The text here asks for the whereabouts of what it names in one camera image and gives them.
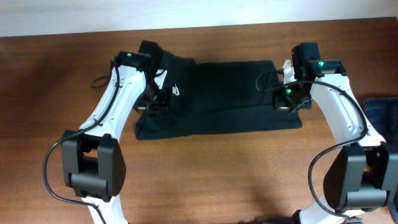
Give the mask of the black nike t-shirt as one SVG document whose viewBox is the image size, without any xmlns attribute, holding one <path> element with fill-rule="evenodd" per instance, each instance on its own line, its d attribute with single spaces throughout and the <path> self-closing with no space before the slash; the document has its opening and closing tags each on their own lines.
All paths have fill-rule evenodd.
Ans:
<svg viewBox="0 0 398 224">
<path fill-rule="evenodd" d="M 167 70 L 163 88 L 169 100 L 158 111 L 143 112 L 135 127 L 138 140 L 302 127 L 297 113 L 275 110 L 272 93 L 256 88 L 280 83 L 270 60 L 196 63 L 164 52 L 160 67 Z"/>
</svg>

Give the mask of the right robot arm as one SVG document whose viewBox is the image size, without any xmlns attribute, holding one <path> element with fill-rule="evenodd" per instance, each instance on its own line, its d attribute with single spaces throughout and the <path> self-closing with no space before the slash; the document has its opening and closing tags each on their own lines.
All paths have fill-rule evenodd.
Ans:
<svg viewBox="0 0 398 224">
<path fill-rule="evenodd" d="M 323 60 L 315 42 L 292 49 L 282 69 L 283 84 L 273 89 L 273 107 L 294 113 L 315 102 L 323 112 L 336 144 L 309 165 L 308 185 L 316 162 L 327 153 L 338 155 L 323 179 L 323 195 L 297 210 L 293 223 L 361 223 L 360 214 L 387 207 L 397 192 L 397 145 L 388 143 L 371 125 L 350 87 L 339 60 Z"/>
</svg>

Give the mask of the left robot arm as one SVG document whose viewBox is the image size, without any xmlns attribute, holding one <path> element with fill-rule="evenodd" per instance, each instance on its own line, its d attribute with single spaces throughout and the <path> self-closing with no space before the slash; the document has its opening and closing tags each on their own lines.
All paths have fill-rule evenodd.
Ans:
<svg viewBox="0 0 398 224">
<path fill-rule="evenodd" d="M 119 142 L 132 110 L 167 109 L 163 52 L 157 43 L 144 40 L 137 52 L 118 53 L 96 108 L 78 131 L 65 131 L 62 137 L 65 184 L 89 208 L 95 223 L 127 222 L 120 199 L 126 164 Z"/>
</svg>

